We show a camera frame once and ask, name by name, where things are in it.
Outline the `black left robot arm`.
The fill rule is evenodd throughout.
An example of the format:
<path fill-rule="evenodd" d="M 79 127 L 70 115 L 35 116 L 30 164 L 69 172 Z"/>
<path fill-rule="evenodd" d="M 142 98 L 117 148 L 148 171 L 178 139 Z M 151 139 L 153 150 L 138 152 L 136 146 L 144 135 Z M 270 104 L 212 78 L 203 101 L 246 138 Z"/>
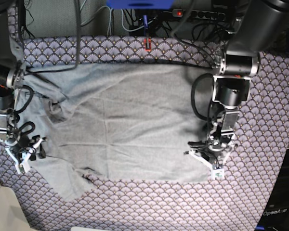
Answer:
<path fill-rule="evenodd" d="M 234 126 L 239 106 L 246 102 L 252 77 L 260 69 L 260 52 L 269 47 L 289 21 L 289 0 L 251 0 L 238 31 L 215 58 L 214 73 L 200 75 L 192 85 L 194 114 L 206 122 L 205 141 L 189 142 L 188 152 L 211 170 L 223 168 L 234 149 Z M 204 79 L 212 81 L 212 97 L 207 114 L 196 108 L 196 87 Z"/>

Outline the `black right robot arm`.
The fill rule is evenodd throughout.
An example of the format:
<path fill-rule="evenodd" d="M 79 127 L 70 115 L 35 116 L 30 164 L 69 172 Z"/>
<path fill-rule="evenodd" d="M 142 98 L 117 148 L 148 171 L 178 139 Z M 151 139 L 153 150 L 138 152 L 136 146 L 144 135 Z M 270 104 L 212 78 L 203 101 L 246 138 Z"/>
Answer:
<path fill-rule="evenodd" d="M 46 139 L 39 135 L 29 137 L 35 130 L 31 121 L 18 126 L 20 114 L 31 103 L 34 91 L 23 84 L 22 48 L 11 42 L 8 8 L 12 4 L 12 0 L 0 0 L 0 141 L 5 142 L 14 162 L 23 167 L 28 161 L 46 157 L 42 147 Z"/>

